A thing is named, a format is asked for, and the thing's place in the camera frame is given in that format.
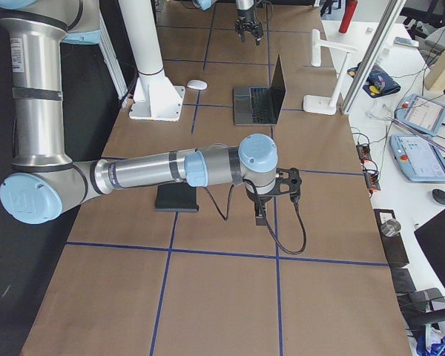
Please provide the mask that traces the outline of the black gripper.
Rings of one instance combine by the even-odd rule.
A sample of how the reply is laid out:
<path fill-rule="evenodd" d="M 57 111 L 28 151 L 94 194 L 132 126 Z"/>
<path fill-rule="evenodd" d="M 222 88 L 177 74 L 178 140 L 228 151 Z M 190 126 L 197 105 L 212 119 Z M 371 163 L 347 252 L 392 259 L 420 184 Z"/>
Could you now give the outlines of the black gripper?
<path fill-rule="evenodd" d="M 256 33 L 254 35 L 256 46 L 260 45 L 261 33 L 263 32 L 262 23 L 257 18 L 255 9 L 237 10 L 237 20 L 234 23 L 236 33 L 240 34 L 241 42 L 245 42 L 244 32 Z"/>
<path fill-rule="evenodd" d="M 266 221 L 264 218 L 264 213 L 266 211 L 266 203 L 269 202 L 272 197 L 256 195 L 251 191 L 246 191 L 246 195 L 254 203 L 256 225 L 265 225 Z"/>

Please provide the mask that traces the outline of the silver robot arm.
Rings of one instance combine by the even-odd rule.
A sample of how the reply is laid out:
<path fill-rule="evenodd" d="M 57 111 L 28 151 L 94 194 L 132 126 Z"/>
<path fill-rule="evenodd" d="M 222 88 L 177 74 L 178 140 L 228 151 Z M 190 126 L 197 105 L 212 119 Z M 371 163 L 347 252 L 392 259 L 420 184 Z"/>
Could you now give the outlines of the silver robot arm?
<path fill-rule="evenodd" d="M 253 0 L 235 0 L 237 19 L 234 22 L 235 33 L 245 42 L 245 35 L 254 37 L 256 46 L 259 46 L 263 37 L 263 25 L 257 17 L 256 4 Z"/>
<path fill-rule="evenodd" d="M 90 132 L 79 124 L 83 154 L 68 156 L 72 130 L 63 122 L 61 46 L 93 45 L 109 73 L 114 56 L 97 1 L 0 1 L 0 25 L 9 33 L 13 71 L 12 174 L 0 185 L 0 200 L 15 219 L 41 224 L 93 198 L 126 188 L 186 182 L 192 187 L 245 184 L 261 197 L 276 185 L 277 148 L 254 133 L 237 147 L 215 144 L 136 159 L 100 157 L 109 137 L 108 116 Z"/>

